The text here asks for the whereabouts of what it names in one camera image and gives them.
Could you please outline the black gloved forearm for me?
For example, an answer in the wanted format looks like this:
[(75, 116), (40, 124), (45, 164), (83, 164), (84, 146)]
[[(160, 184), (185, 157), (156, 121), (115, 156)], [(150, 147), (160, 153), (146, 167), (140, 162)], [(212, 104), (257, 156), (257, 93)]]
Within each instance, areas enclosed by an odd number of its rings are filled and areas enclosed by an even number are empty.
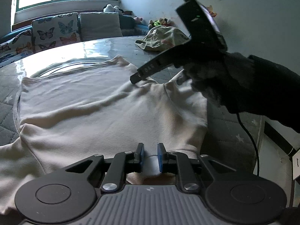
[(192, 88), (231, 114), (263, 115), (299, 132), (299, 75), (255, 55), (220, 52), (184, 66)]

